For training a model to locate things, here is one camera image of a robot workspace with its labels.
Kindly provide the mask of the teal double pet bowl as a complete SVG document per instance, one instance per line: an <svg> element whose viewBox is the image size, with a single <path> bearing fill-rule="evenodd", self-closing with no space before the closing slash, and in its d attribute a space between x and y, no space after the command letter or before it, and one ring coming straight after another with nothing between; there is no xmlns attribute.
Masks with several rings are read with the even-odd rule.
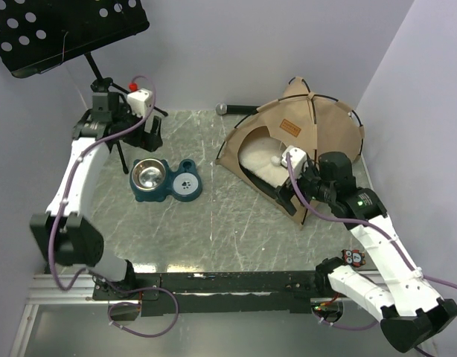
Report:
<svg viewBox="0 0 457 357"><path fill-rule="evenodd" d="M135 160L130 171L130 187L137 202L163 202L167 196L172 196L180 202L191 202L202 193L202 179L196 171L193 160L186 158L179 163L178 168L172 171L168 162L160 160L166 169L166 177L162 184L155 190L140 190L132 180L132 170L140 160Z"/></svg>

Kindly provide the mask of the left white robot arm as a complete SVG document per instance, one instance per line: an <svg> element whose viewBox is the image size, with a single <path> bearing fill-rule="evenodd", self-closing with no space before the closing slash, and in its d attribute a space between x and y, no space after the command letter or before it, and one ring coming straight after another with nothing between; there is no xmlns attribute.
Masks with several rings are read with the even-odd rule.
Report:
<svg viewBox="0 0 457 357"><path fill-rule="evenodd" d="M58 191L45 211L33 214L30 220L31 232L54 282L64 292L75 281L62 283L57 266L77 266L79 274L87 271L107 280L121 299L136 293L132 263L104 248L104 238L90 222L89 211L113 146L126 141L152 152L162 145L159 118L154 119L151 132L145 130L155 101L154 91L148 89L129 94L95 92L92 107L73 128L71 154Z"/></svg>

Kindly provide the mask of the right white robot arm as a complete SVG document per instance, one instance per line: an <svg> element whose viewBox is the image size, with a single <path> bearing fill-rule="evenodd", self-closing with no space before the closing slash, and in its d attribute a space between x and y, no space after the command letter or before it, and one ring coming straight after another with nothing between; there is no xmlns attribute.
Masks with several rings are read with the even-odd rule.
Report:
<svg viewBox="0 0 457 357"><path fill-rule="evenodd" d="M280 165L288 174L280 198L295 196L314 216L342 223L368 253L385 284L378 286L355 271L345 257L336 257L316 268L319 294L338 293L357 303L400 353L417 348L457 317L457 303L433 287L440 279L425 275L415 264L379 196L357 185L346 154L326 152L314 161L302 149L290 146Z"/></svg>

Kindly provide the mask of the tan black pet tent fabric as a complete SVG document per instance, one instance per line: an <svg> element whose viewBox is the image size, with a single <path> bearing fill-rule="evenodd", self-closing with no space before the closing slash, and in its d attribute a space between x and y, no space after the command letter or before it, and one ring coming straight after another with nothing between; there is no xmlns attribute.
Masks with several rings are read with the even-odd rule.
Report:
<svg viewBox="0 0 457 357"><path fill-rule="evenodd" d="M294 77L282 97L257 107L233 128L215 162L303 225L308 210L294 197L289 174L300 177L326 152L343 152L356 161L364 137L351 106L315 93L304 78Z"/></svg>

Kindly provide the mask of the orange patterned pillow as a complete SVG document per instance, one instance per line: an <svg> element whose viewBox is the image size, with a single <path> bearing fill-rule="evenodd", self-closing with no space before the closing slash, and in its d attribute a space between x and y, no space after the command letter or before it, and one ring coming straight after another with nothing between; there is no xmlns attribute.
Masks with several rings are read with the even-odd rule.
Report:
<svg viewBox="0 0 457 357"><path fill-rule="evenodd" d="M238 159L243 168L276 188L284 184L289 174L286 168L281 165L273 166L270 162L271 148L274 143L281 142L271 137L248 139L240 147Z"/></svg>

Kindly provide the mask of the steel pet bowl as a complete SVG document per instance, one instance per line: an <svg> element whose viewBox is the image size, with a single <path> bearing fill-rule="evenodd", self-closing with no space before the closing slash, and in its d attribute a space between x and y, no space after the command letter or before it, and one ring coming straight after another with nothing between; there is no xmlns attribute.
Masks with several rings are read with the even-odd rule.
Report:
<svg viewBox="0 0 457 357"><path fill-rule="evenodd" d="M140 190L155 190L166 177L163 163L155 158L147 158L135 163L132 170L132 180Z"/></svg>

